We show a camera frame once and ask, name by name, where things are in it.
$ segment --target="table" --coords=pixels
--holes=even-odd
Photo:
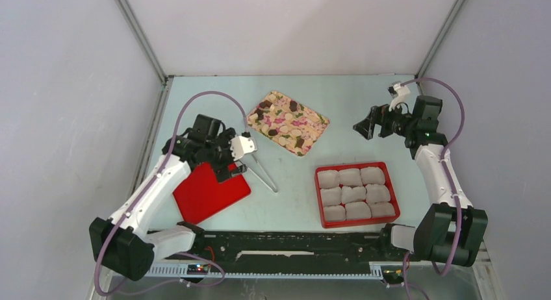
[[[232,95],[245,111],[272,90],[278,90],[313,110],[327,116],[331,124],[316,145],[304,157],[295,156],[268,138],[252,131],[259,150],[257,156],[279,187],[275,194],[252,173],[244,176],[251,195],[199,224],[221,231],[379,231],[382,225],[364,225],[323,229],[314,187],[314,171],[319,166],[383,161],[387,164],[401,216],[396,223],[417,226],[428,207],[428,193],[420,170],[411,159],[404,139],[392,135],[366,141],[352,125],[364,119],[370,107],[391,101],[387,88],[396,81],[412,79],[411,75],[308,75],[308,76],[234,76],[176,77],[162,114],[148,171],[157,162],[161,148],[172,135],[181,107],[193,95],[218,90]],[[413,109],[418,90],[409,86]],[[197,114],[222,120],[237,132],[244,130],[237,107],[223,97],[208,95],[195,100],[184,114],[180,132],[191,127]],[[252,158],[245,164],[260,173]],[[151,229],[169,229],[182,217],[173,197],[161,208]]]

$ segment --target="red tray with white items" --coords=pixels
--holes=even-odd
[[[394,207],[394,213],[393,216],[385,216],[385,217],[378,217],[378,218],[370,218],[370,219],[355,219],[355,220],[345,220],[345,221],[326,221],[325,215],[324,215],[324,206],[322,204],[322,196],[321,196],[321,188],[320,183],[318,180],[318,172],[325,171],[325,170],[344,170],[344,169],[351,169],[351,168],[357,168],[357,169],[363,169],[367,167],[377,167],[381,170],[383,170],[383,174],[385,175],[385,186],[389,189],[390,195],[391,195],[391,201],[389,201],[390,204]],[[320,208],[320,218],[322,221],[322,226],[325,229],[330,229],[333,227],[353,227],[358,225],[369,225],[369,224],[380,224],[380,223],[391,223],[394,220],[398,219],[400,217],[400,207],[398,206],[398,202],[396,200],[396,194],[394,194],[394,188],[392,187],[391,178],[389,176],[389,171],[387,169],[387,165],[384,162],[365,162],[362,164],[346,164],[346,165],[335,165],[335,166],[324,166],[319,167],[316,169],[316,173],[314,174],[314,180],[316,182],[316,193],[318,194],[318,206]]]

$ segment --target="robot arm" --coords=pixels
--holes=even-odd
[[[223,131],[218,134],[220,126]],[[210,164],[218,182],[244,173],[245,165],[231,171],[228,166],[257,149],[250,134],[238,136],[233,128],[226,130],[221,121],[203,115],[197,116],[193,128],[176,137],[172,153],[165,161],[169,146],[170,140],[162,149],[163,155],[151,173],[124,205],[108,220],[96,218],[90,225],[92,250],[97,260],[107,234],[115,227],[114,223],[123,215],[126,217],[109,243],[102,265],[133,281],[141,279],[153,262],[188,251],[193,246],[195,233],[183,225],[148,234],[153,217],[178,185],[205,162]],[[141,198],[131,209],[131,204],[140,195]]]
[[[353,126],[364,138],[373,138],[375,125],[381,126],[379,136],[385,138],[394,133],[405,138],[405,146],[419,166],[431,207],[418,227],[388,224],[383,235],[391,245],[414,252],[421,260],[446,262],[452,250],[454,232],[448,232],[451,222],[462,219],[459,243],[452,264],[471,266],[475,259],[488,222],[484,210],[474,209],[461,189],[450,162],[449,150],[441,158],[448,143],[446,136],[437,132],[438,115],[442,100],[420,95],[412,113],[402,114],[402,103],[409,90],[400,83],[393,84],[389,92],[394,100],[389,105],[373,106],[366,119]],[[454,196],[461,205],[461,217],[457,217]]]

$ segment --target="red cutting board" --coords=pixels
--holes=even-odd
[[[218,183],[211,165],[195,168],[175,190],[174,199],[184,221],[198,224],[251,193],[242,175]]]

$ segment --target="cable connector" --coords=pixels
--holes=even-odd
[[[398,104],[405,102],[407,96],[411,94],[409,88],[402,86],[400,81],[394,82],[392,86],[389,87],[389,92],[392,96],[392,101],[389,106],[389,110],[394,110]]]

